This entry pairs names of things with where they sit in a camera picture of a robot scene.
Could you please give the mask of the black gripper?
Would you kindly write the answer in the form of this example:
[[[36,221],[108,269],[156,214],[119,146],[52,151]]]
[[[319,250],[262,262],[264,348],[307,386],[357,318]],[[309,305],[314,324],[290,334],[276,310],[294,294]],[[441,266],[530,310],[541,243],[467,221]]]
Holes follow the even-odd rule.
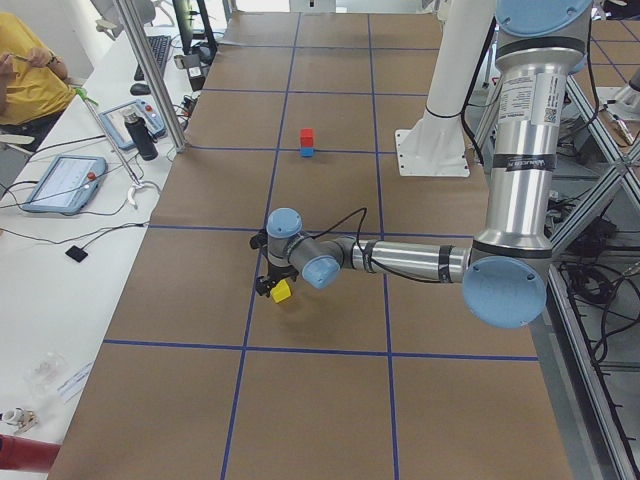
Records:
[[[254,283],[255,291],[258,295],[270,295],[276,285],[288,278],[293,281],[297,280],[299,272],[292,265],[278,266],[272,263],[268,257],[268,235],[266,230],[259,230],[257,234],[251,237],[249,245],[253,250],[259,253],[267,261],[267,274],[259,276]]]

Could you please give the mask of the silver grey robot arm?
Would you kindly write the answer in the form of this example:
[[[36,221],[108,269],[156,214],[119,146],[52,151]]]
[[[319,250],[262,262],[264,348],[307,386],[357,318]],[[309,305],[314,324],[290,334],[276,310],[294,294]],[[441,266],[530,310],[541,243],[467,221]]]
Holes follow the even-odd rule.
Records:
[[[396,132],[404,176],[467,174],[463,109],[489,42],[495,64],[497,131],[484,229],[470,248],[307,233],[299,213],[274,210],[250,241],[266,259],[255,289],[273,296],[286,279],[329,286],[344,268],[425,283],[460,283],[485,323],[518,328],[545,308],[552,246],[544,233],[566,81],[587,57],[588,1],[454,1],[423,117]]]
[[[623,118],[639,118],[639,78],[640,70],[637,69],[633,76],[615,96],[615,105]]]

